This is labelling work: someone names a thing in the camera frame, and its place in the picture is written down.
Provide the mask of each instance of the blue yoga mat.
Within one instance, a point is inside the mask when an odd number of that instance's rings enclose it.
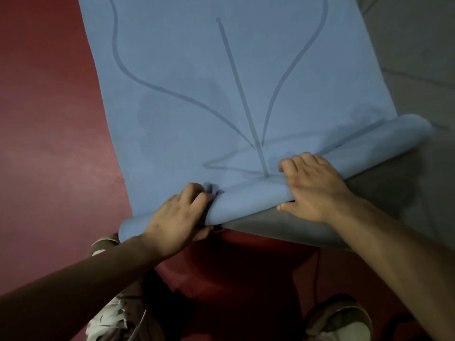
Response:
[[[397,117],[355,0],[79,0],[133,218],[188,182],[221,224],[292,199],[278,162],[320,153],[343,177],[431,135]]]

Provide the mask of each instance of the left hand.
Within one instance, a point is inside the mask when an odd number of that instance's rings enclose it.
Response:
[[[155,212],[143,233],[147,244],[168,258],[192,241],[206,238],[213,226],[196,228],[196,225],[213,197],[201,184],[188,183],[180,194],[173,195]]]

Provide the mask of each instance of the right hand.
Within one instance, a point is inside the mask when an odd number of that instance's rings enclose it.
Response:
[[[356,199],[332,165],[320,155],[309,152],[283,159],[278,170],[284,172],[295,202],[277,206],[306,220],[330,224],[339,203]]]

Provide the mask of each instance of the curved line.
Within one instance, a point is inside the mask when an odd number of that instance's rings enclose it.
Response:
[[[273,104],[275,103],[275,100],[276,100],[276,98],[278,96],[278,93],[280,92],[281,87],[283,86],[283,84],[286,81],[287,77],[291,74],[292,70],[295,68],[297,63],[299,63],[300,59],[304,56],[304,54],[308,51],[308,49],[310,49],[310,47],[313,45],[315,40],[318,39],[318,37],[319,37],[319,35],[320,35],[321,31],[322,31],[322,28],[324,27],[325,22],[327,20],[327,14],[328,14],[328,0],[322,0],[321,21],[319,22],[319,25],[318,25],[318,28],[316,29],[316,32],[311,36],[311,38],[305,44],[303,49],[294,58],[294,61],[292,61],[290,66],[284,72],[284,74],[281,77],[280,81],[278,81],[278,85],[275,87],[275,91],[273,91],[272,98],[270,99],[270,103],[268,104],[267,114],[265,116],[264,130],[262,132],[262,147],[264,147],[265,133],[267,132],[268,121],[270,119],[270,114],[272,113]]]
[[[262,153],[262,147],[261,147],[261,143],[259,142],[258,133],[256,132],[256,128],[254,127],[253,118],[251,117],[250,108],[247,103],[247,97],[245,96],[245,92],[243,91],[242,82],[240,81],[240,77],[238,75],[237,68],[235,66],[234,57],[232,56],[228,37],[226,36],[226,32],[224,31],[224,26],[223,26],[223,23],[221,22],[221,18],[217,18],[217,23],[218,23],[218,28],[219,28],[220,34],[221,34],[221,39],[223,40],[224,48],[226,49],[227,58],[229,59],[229,64],[231,65],[232,73],[234,74],[234,79],[235,79],[235,83],[237,85],[238,94],[240,94],[240,99],[242,100],[243,109],[245,110],[245,114],[247,116],[251,135],[253,136],[254,144],[256,146],[256,150],[258,151],[259,161],[261,162],[261,166],[262,166],[262,170],[264,172],[265,178],[268,178],[270,175],[268,173],[267,164],[265,163],[264,153]]]
[[[184,100],[185,102],[188,102],[188,103],[191,103],[193,105],[196,105],[206,111],[208,111],[209,113],[211,113],[213,116],[217,117],[219,120],[221,120],[222,122],[224,122],[227,126],[229,126],[233,131],[235,131],[237,134],[239,134],[251,147],[253,147],[254,149],[256,149],[254,147],[254,145],[250,142],[250,140],[248,140],[248,138],[240,131],[239,128],[237,128],[231,121],[229,121],[226,117],[224,117],[223,115],[221,115],[219,112],[217,112],[216,110],[212,109],[211,107],[209,107],[208,105],[196,100],[196,99],[193,99],[191,97],[188,97],[188,96],[185,96],[184,94],[180,94],[180,93],[177,93],[177,92],[174,92],[174,91],[170,91],[168,89],[165,89],[163,87],[160,87],[160,86],[157,86],[157,85],[154,85],[154,84],[151,84],[151,83],[148,83],[140,78],[138,78],[137,76],[135,76],[133,73],[131,73],[126,67],[125,65],[123,64],[122,60],[120,59],[120,56],[118,54],[118,50],[117,50],[117,34],[118,34],[118,14],[117,14],[117,8],[114,4],[114,1],[113,0],[109,0],[109,2],[111,3],[111,7],[112,7],[112,13],[113,13],[113,16],[114,16],[114,28],[113,28],[113,33],[112,33],[112,53],[114,55],[114,59],[117,63],[117,66],[118,68],[120,68],[120,70],[123,72],[123,74],[125,74],[126,76],[128,76],[128,78],[130,78],[131,80],[134,80],[136,81],[138,84],[141,84],[145,87],[148,87],[154,91],[157,91],[157,92],[161,92],[161,93],[164,93],[164,94],[167,94],[169,96],[172,96],[172,97],[175,97],[175,98],[178,98],[178,99],[181,99],[181,100]]]

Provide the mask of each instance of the forearm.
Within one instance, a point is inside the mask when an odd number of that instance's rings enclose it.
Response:
[[[455,335],[454,252],[354,198],[331,221],[435,340]]]
[[[134,237],[0,298],[3,340],[69,340],[162,259]]]

